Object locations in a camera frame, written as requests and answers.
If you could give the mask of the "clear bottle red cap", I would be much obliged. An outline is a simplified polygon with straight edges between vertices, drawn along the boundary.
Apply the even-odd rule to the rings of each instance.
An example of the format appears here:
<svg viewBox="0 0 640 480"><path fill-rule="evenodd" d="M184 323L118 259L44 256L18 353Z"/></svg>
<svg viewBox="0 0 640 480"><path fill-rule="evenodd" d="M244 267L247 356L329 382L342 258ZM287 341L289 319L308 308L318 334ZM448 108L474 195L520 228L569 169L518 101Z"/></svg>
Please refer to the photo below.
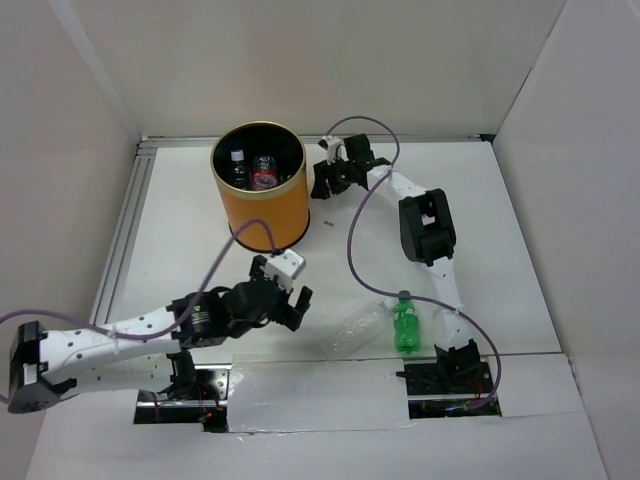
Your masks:
<svg viewBox="0 0 640 480"><path fill-rule="evenodd" d="M254 191L270 190L278 186L277 162L271 155L258 155L252 161L251 182Z"/></svg>

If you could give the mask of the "clear bottle white cap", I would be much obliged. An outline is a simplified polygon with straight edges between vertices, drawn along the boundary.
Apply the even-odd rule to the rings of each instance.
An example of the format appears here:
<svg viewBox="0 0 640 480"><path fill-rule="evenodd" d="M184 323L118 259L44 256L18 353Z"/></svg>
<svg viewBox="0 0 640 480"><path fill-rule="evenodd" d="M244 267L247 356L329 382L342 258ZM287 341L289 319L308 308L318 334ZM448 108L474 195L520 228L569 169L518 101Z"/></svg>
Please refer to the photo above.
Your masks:
<svg viewBox="0 0 640 480"><path fill-rule="evenodd" d="M250 172L245 162L244 151L242 149L232 150L231 173L229 183L237 189L249 190L251 188Z"/></svg>

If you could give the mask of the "large clear crushed bottle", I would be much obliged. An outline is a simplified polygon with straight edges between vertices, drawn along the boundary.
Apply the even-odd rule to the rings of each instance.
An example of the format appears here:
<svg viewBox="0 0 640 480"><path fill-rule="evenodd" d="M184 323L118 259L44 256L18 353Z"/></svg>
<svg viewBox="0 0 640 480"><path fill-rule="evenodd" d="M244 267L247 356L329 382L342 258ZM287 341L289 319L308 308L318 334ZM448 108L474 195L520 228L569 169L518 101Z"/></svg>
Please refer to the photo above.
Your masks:
<svg viewBox="0 0 640 480"><path fill-rule="evenodd" d="M345 359L378 338L390 322L390 309L384 301L368 302L352 310L320 339L329 360Z"/></svg>

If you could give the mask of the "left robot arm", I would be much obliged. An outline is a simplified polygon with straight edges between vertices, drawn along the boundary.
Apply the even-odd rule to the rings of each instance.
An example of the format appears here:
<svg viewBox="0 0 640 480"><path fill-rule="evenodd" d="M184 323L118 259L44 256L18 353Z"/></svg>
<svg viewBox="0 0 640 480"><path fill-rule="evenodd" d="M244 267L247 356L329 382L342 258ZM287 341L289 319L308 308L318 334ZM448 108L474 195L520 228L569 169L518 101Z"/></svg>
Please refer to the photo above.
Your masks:
<svg viewBox="0 0 640 480"><path fill-rule="evenodd" d="M192 293L105 328L47 330L38 321L24 323L10 351L8 410L37 412L80 394L116 390L187 398L199 382L192 350L269 323L300 327L312 291L303 287L295 304L289 299L305 266L292 250L257 255L245 282Z"/></svg>

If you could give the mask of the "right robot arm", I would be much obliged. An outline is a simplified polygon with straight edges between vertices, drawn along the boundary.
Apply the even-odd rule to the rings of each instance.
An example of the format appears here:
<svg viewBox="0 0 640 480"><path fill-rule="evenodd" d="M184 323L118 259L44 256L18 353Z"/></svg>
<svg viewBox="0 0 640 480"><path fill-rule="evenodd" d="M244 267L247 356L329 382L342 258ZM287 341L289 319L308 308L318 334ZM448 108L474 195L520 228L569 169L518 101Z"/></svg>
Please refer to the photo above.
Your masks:
<svg viewBox="0 0 640 480"><path fill-rule="evenodd" d="M318 145L326 158L313 166L312 198L327 200L358 185L397 205L402 251L432 279L439 308L434 325L436 373L430 379L448 392L460 391L477 374L481 359L471 325L461 314L454 274L457 236L445 192L429 190L396 172L387 159L375 156L364 134L344 139L325 135Z"/></svg>

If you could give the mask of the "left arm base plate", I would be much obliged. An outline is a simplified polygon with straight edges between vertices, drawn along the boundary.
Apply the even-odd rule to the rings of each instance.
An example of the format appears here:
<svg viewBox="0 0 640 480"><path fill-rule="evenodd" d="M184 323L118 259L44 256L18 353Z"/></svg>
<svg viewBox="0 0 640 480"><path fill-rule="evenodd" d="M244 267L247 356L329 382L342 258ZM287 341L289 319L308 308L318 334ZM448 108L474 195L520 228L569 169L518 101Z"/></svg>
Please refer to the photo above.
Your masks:
<svg viewBox="0 0 640 480"><path fill-rule="evenodd" d="M231 364L196 366L196 385L181 393L140 391L134 425L198 425L204 432L227 433Z"/></svg>

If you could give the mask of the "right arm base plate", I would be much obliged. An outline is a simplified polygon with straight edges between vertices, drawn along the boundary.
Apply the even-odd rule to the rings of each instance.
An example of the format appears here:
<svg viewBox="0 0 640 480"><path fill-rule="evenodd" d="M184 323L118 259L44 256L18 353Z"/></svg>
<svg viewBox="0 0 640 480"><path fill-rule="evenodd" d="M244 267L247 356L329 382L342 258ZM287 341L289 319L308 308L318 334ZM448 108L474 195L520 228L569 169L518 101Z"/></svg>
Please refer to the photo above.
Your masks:
<svg viewBox="0 0 640 480"><path fill-rule="evenodd" d="M487 362L482 362L470 376L451 381L442 379L435 362L405 363L395 375L405 384L412 420L501 415L498 400L477 409L463 408L483 400L492 391L494 384Z"/></svg>

